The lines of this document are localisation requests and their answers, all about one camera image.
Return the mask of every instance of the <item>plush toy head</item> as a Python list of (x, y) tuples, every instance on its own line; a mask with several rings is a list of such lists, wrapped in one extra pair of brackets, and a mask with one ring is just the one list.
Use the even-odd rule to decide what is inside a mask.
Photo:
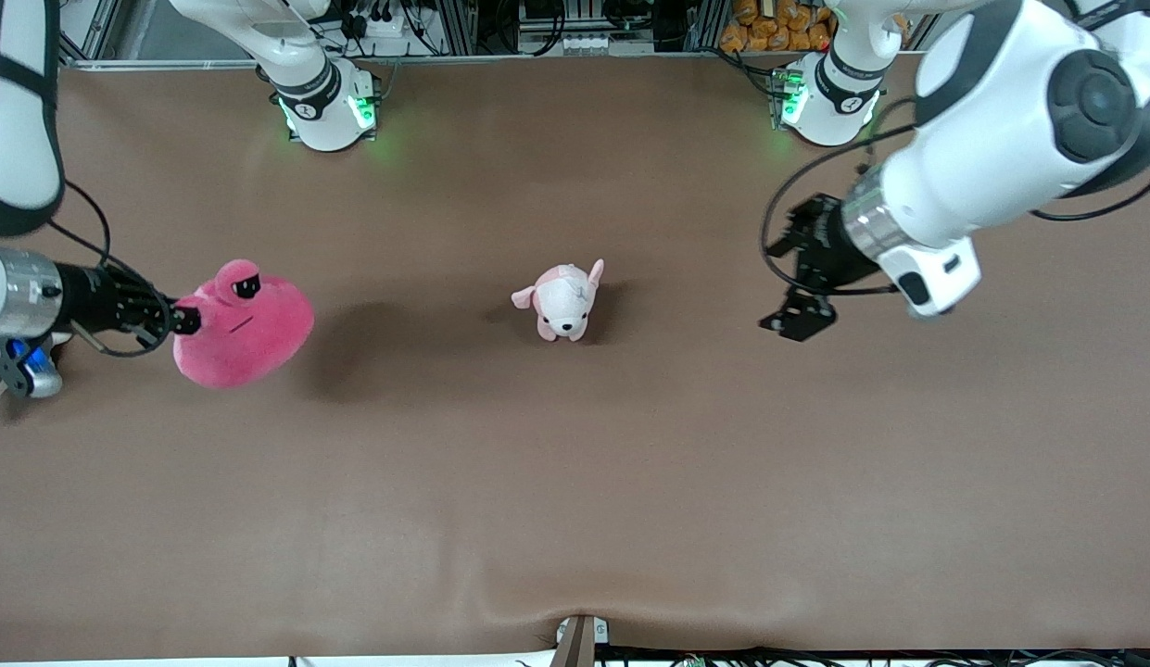
[(537, 334), (542, 338), (578, 340), (586, 334), (588, 316), (603, 276), (603, 260), (595, 262), (591, 274), (574, 264), (557, 266), (542, 274), (531, 286), (515, 292), (513, 304), (522, 309), (536, 309)]
[(269, 375), (307, 342), (315, 322), (298, 288), (261, 275), (248, 260), (228, 262), (178, 305), (200, 312), (200, 329), (175, 337), (175, 363), (210, 389), (239, 388)]

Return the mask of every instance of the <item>table surface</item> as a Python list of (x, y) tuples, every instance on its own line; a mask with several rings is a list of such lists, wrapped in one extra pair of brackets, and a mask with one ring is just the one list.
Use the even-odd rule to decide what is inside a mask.
[[(1150, 198), (981, 233), (943, 322), (846, 299), (796, 345), (757, 328), (757, 224), (819, 150), (726, 64), (407, 67), (342, 155), (264, 95), (62, 78), (114, 253), (174, 294), (252, 258), (319, 320), (248, 389), (71, 345), (7, 405), (0, 660), (532, 651), (575, 612), (670, 649), (1150, 645)], [(511, 292), (597, 258), (586, 342), (542, 342)]]

